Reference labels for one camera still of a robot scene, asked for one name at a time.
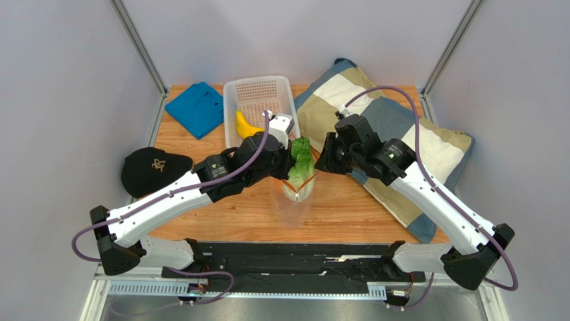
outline metal corner post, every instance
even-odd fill
[[[440,60],[436,64],[434,70],[432,71],[432,74],[430,74],[430,77],[427,79],[427,82],[425,83],[423,89],[421,90],[421,95],[424,98],[427,99],[431,94],[431,92],[434,90],[440,76],[444,72],[446,66],[448,65],[453,54],[457,50],[459,44],[463,40],[465,34],[469,30],[469,27],[475,20],[477,13],[479,13],[485,1],[486,0],[472,0],[469,6],[467,7],[467,10],[465,10],[465,14],[463,14],[463,18],[461,18],[461,21],[459,22],[459,25],[455,29],[455,32],[453,33],[448,45],[446,46],[442,56],[440,57]]]
[[[128,11],[123,1],[109,0],[109,3],[111,3],[111,5],[113,6],[113,9],[117,14],[117,17],[119,18],[119,21],[121,22],[126,34],[130,38],[136,52],[138,53],[138,56],[140,57],[140,60],[145,65],[145,68],[147,69],[149,76],[155,83],[157,90],[159,91],[159,93],[165,96],[166,93],[168,92],[168,88],[163,82],[161,75],[159,74],[155,64],[153,63],[153,60],[151,59],[151,56],[149,55],[149,52],[147,51],[147,48],[145,47],[142,39],[140,38],[140,35],[138,34],[138,31],[136,30],[136,27],[134,26],[134,23],[132,22],[132,19],[130,18],[130,15],[128,14]]]

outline gold embroidered logo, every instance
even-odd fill
[[[155,162],[151,165],[154,169],[160,169],[161,172],[163,171],[163,168],[165,167],[166,161],[165,160],[158,160],[155,159]]]

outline black baseball cap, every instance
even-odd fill
[[[191,169],[188,156],[146,147],[124,159],[120,180],[129,194],[140,198],[174,183]]]

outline striped fabric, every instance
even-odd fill
[[[335,61],[331,69],[295,99],[301,136],[309,137],[311,146],[322,150],[327,132],[335,131],[335,112],[352,97],[374,86],[350,60]],[[363,96],[348,110],[364,116],[382,141],[399,138],[414,148],[413,113],[386,98],[381,91]],[[445,182],[445,186],[453,191],[471,153],[473,139],[463,132],[437,127],[425,118],[420,119],[419,125],[423,162],[438,180]],[[369,179],[362,171],[353,171],[351,176],[420,242],[429,243],[434,238],[436,225],[409,199],[382,182]]]

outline gray floor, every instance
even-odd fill
[[[414,289],[412,300],[421,296]],[[122,313],[146,312],[176,302],[174,298],[152,296],[109,297],[113,308]],[[199,321],[319,321],[319,320],[487,320],[478,292],[457,288],[432,288],[426,301],[404,312],[388,310],[383,302],[363,300],[300,300],[226,298],[204,306],[175,306],[138,318],[124,318],[108,313],[101,320],[199,320]]]

